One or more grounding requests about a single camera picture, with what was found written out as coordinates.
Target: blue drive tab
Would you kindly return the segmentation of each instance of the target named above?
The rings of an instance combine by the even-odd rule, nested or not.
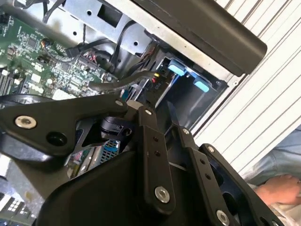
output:
[[[174,59],[170,61],[168,69],[180,76],[183,76],[186,73],[185,66]]]
[[[200,77],[196,77],[193,84],[200,90],[202,90],[204,93],[207,93],[209,91],[209,86],[207,85],[207,82],[201,79]]]

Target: corrugated metal wall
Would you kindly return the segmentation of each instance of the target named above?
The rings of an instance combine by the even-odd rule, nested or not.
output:
[[[217,0],[268,53],[196,136],[244,172],[301,124],[301,1]]]

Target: motherboard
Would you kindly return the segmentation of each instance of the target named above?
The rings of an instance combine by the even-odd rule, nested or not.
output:
[[[45,42],[49,43],[48,53],[43,48]],[[60,43],[0,12],[0,96],[35,94],[55,100],[87,97],[99,94],[88,87],[90,81],[116,80],[89,53],[68,59]]]

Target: silver screw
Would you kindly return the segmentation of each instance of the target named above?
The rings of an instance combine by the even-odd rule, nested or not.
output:
[[[222,225],[225,225],[225,226],[230,225],[229,218],[227,217],[227,215],[223,211],[218,210],[216,212],[216,215],[217,215],[217,218],[219,219],[219,221],[222,223]]]
[[[22,115],[16,118],[15,124],[23,129],[32,129],[37,126],[37,121],[33,117]]]
[[[162,203],[168,203],[170,200],[168,191],[162,186],[155,188],[155,196]]]
[[[123,106],[123,103],[119,100],[116,100],[115,103],[118,104],[119,106]]]
[[[189,131],[187,129],[183,129],[183,132],[187,135],[189,134]]]
[[[207,149],[211,152],[211,153],[214,153],[214,149],[213,149],[213,147],[211,147],[211,146],[208,146],[207,147]]]
[[[151,113],[151,111],[150,110],[145,110],[145,112],[147,113],[147,114],[149,114],[149,115],[152,115],[152,113]]]
[[[274,226],[279,226],[279,224],[276,221],[272,221]]]

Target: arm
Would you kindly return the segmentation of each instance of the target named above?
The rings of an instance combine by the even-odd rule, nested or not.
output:
[[[301,183],[298,178],[283,175],[269,179],[265,184],[255,189],[256,194],[266,205],[276,202],[281,204],[301,204]]]

